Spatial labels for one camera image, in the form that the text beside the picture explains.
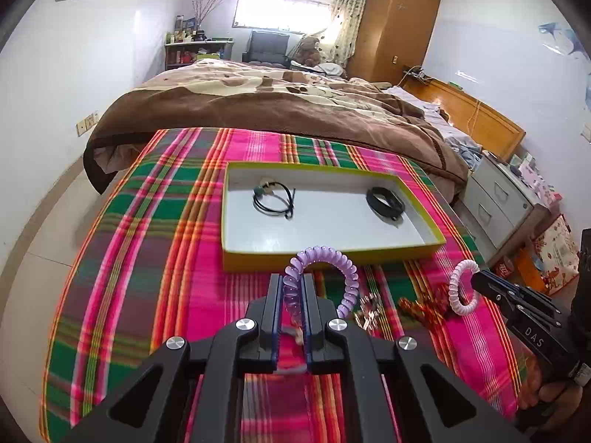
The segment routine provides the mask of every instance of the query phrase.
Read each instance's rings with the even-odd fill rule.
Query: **striped cloth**
[[[228,161],[307,163],[398,175],[447,243],[430,259],[359,269],[362,294],[379,292],[386,312],[376,335],[413,334],[507,417],[516,410],[518,364],[496,306],[433,331],[399,315],[395,302],[432,296],[474,242],[413,162],[356,146],[231,128],[161,130],[118,184],[86,238],[52,325],[40,429],[58,442],[110,389],[167,338],[215,334],[267,293],[269,274],[222,269],[221,203]],[[338,271],[314,272],[317,293],[338,303]],[[465,285],[469,288],[469,279]],[[283,339],[280,366],[303,362]],[[338,375],[246,375],[242,441],[344,440]]]

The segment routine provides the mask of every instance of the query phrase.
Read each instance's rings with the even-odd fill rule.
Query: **brown blanket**
[[[145,144],[156,130],[230,127],[340,141],[415,160],[425,171],[465,183],[468,166],[424,121],[422,110],[362,79],[337,81],[297,71],[203,59],[161,73],[120,97],[93,131],[84,154],[92,185],[104,192],[115,173],[101,152]]]

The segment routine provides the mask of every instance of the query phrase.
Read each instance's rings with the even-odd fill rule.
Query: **black cord bracelet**
[[[387,204],[381,201],[376,195],[382,196]],[[365,195],[365,199],[368,205],[384,218],[395,221],[404,213],[404,202],[389,189],[381,186],[375,186],[369,189]]]
[[[261,198],[265,194],[265,189],[270,188],[271,186],[278,185],[282,187],[287,194],[287,208],[285,210],[273,210],[272,208],[267,208],[265,205],[261,203]],[[256,186],[254,189],[254,195],[252,195],[252,203],[255,205],[255,208],[258,208],[264,213],[270,213],[273,215],[284,215],[286,220],[290,220],[294,216],[294,196],[296,195],[296,189],[294,188],[293,194],[290,192],[289,188],[285,186],[283,183],[279,183],[279,181],[271,181],[265,183],[264,185]]]

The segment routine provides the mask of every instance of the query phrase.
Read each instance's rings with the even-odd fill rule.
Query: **metal bolt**
[[[407,351],[414,350],[417,347],[417,344],[417,340],[413,337],[402,337],[398,340],[398,346]]]
[[[343,331],[347,327],[347,322],[344,319],[335,318],[329,321],[329,328],[335,331]]]
[[[250,318],[242,318],[236,321],[236,328],[242,331],[252,330],[255,327],[255,322]]]
[[[184,347],[184,338],[183,337],[171,337],[166,341],[166,346],[170,350],[180,350]]]

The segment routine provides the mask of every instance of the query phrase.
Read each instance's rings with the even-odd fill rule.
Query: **drawer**
[[[460,217],[460,220],[462,220],[462,223],[470,232],[474,243],[476,243],[476,247],[478,248],[482,258],[486,263],[488,263],[496,254],[496,248],[495,245],[493,245],[491,239],[486,235],[476,219],[468,211],[468,208],[466,208],[461,201],[458,201],[454,205],[453,211],[455,211]]]
[[[473,178],[468,179],[462,201],[495,247],[500,248],[512,233],[513,225]]]
[[[533,208],[521,191],[488,158],[482,159],[472,178],[478,181],[515,226]]]

